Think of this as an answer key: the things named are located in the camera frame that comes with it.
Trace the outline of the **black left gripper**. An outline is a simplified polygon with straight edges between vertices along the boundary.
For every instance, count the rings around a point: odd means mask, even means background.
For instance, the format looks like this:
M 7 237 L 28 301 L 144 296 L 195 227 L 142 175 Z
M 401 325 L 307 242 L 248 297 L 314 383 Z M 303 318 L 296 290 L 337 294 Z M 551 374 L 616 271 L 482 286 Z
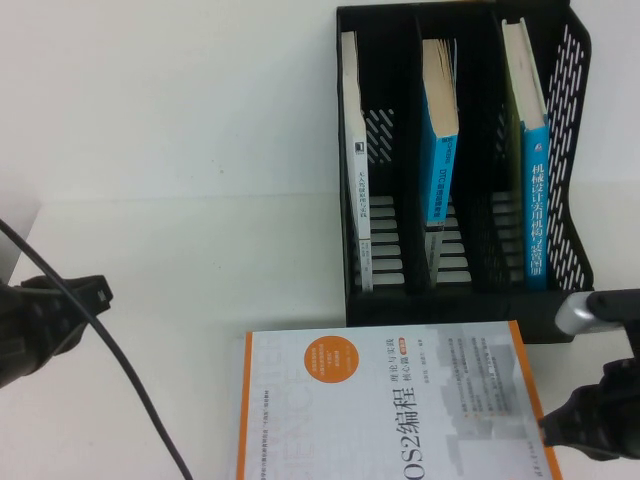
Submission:
M 93 315 L 110 309 L 113 293 L 103 275 L 65 280 Z M 87 326 L 69 297 L 44 275 L 1 287 L 1 386 L 40 370 L 74 348 Z

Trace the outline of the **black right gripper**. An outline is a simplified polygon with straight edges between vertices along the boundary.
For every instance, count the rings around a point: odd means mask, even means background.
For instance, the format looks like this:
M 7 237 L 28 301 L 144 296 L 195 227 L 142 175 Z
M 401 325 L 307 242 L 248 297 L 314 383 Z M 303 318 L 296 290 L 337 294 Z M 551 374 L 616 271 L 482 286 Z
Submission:
M 545 446 L 609 449 L 639 459 L 639 361 L 620 359 L 603 366 L 594 392 L 573 392 L 564 405 L 538 420 Z

